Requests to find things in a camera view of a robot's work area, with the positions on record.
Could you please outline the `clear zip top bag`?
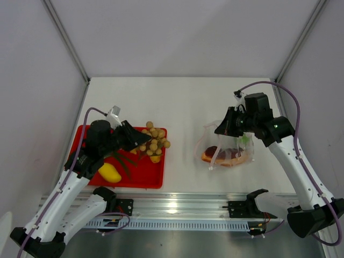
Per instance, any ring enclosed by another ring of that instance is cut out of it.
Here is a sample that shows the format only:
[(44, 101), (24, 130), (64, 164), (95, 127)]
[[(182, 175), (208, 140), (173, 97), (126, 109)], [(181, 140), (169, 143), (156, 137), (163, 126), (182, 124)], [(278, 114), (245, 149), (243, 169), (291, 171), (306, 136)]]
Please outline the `clear zip top bag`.
[(215, 120), (203, 126), (203, 135), (193, 149), (194, 158), (205, 162), (210, 171), (251, 163), (254, 160), (253, 135), (244, 133), (236, 138), (215, 134), (219, 125), (220, 121)]

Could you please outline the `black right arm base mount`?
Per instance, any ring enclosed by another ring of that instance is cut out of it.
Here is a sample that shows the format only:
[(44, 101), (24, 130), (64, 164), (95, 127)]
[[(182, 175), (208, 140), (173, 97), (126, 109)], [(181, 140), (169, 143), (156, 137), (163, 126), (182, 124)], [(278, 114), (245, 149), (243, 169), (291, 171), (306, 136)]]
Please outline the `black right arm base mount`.
[(276, 219), (273, 214), (261, 212), (255, 204), (247, 201), (228, 201), (223, 208), (228, 210), (230, 218), (255, 218), (255, 219)]

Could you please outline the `green scallion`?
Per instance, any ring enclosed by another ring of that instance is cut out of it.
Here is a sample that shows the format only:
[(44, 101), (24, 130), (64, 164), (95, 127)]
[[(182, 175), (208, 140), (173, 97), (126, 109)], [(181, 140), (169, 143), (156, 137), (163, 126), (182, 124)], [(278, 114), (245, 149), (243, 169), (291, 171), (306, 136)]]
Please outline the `green scallion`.
[(118, 153), (118, 152), (112, 152), (110, 155), (106, 157), (107, 159), (113, 159), (116, 160), (120, 166), (122, 167), (123, 171), (125, 172), (126, 176), (131, 180), (132, 179), (132, 173), (131, 169), (129, 168), (129, 164), (133, 167), (137, 167), (138, 164), (131, 160), (130, 158), (126, 157), (124, 154)]

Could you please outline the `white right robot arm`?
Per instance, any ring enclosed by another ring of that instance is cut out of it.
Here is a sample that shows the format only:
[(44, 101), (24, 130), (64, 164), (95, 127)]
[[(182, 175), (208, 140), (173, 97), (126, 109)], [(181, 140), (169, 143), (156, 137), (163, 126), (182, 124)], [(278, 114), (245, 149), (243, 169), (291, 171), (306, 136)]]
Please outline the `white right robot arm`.
[(246, 212), (257, 217), (263, 212), (286, 220), (300, 238), (338, 222), (343, 215), (343, 199), (334, 198), (298, 147), (296, 131), (288, 118), (274, 117), (264, 93), (243, 95), (236, 91), (237, 106), (230, 106), (215, 134), (241, 137), (253, 133), (277, 158), (298, 198), (293, 203), (265, 189), (250, 193)]

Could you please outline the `brown longan bunch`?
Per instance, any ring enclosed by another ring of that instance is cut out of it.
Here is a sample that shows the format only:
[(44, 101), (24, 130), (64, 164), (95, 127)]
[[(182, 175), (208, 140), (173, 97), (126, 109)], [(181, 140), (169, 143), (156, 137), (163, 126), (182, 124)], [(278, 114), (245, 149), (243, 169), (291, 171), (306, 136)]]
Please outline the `brown longan bunch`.
[(152, 121), (146, 122), (146, 127), (141, 132), (150, 136), (150, 139), (138, 148), (141, 156), (162, 156), (163, 151), (170, 148), (171, 143), (167, 139), (166, 129), (155, 127)]

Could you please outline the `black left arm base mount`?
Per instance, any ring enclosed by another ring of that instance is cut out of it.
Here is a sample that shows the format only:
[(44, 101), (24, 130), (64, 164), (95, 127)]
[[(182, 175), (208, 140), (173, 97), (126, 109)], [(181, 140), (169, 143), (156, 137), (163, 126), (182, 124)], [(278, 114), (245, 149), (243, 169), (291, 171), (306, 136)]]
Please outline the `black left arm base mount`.
[(125, 213), (131, 216), (133, 213), (133, 205), (134, 205), (133, 199), (120, 198), (116, 200), (115, 211), (120, 212), (120, 213)]

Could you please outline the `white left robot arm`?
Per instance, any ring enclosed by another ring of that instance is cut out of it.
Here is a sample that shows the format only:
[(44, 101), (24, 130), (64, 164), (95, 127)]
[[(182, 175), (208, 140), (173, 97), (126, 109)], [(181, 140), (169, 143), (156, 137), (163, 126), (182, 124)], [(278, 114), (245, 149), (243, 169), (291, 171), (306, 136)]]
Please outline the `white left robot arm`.
[(83, 125), (76, 151), (69, 156), (55, 188), (34, 218), (12, 230), (10, 238), (20, 247), (18, 257), (60, 257), (69, 240), (91, 219), (117, 212), (117, 195), (106, 187), (96, 188), (85, 204), (68, 213), (75, 198), (105, 164), (110, 154), (132, 151), (150, 141), (127, 121), (112, 125), (96, 120)]

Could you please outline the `green round vegetable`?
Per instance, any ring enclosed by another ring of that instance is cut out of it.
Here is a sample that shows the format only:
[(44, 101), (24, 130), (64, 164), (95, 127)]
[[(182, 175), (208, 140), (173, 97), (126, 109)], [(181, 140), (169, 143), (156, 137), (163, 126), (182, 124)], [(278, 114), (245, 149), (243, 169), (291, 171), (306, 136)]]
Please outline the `green round vegetable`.
[(247, 135), (243, 135), (237, 139), (237, 146), (239, 148), (245, 149), (250, 143), (250, 137)]

